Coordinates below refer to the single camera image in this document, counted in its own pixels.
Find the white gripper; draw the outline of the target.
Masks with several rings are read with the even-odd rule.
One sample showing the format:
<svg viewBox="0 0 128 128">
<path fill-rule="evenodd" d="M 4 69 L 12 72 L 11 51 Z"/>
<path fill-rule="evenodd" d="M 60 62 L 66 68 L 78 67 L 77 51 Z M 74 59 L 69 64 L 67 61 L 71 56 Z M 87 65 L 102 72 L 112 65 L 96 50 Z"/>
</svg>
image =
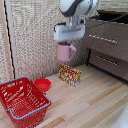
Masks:
<svg viewBox="0 0 128 128">
<path fill-rule="evenodd" d="M 56 41 L 67 41 L 76 38 L 82 38 L 84 34 L 84 25 L 76 25 L 74 28 L 69 28 L 66 25 L 56 25 L 54 27 L 54 39 Z"/>
</svg>

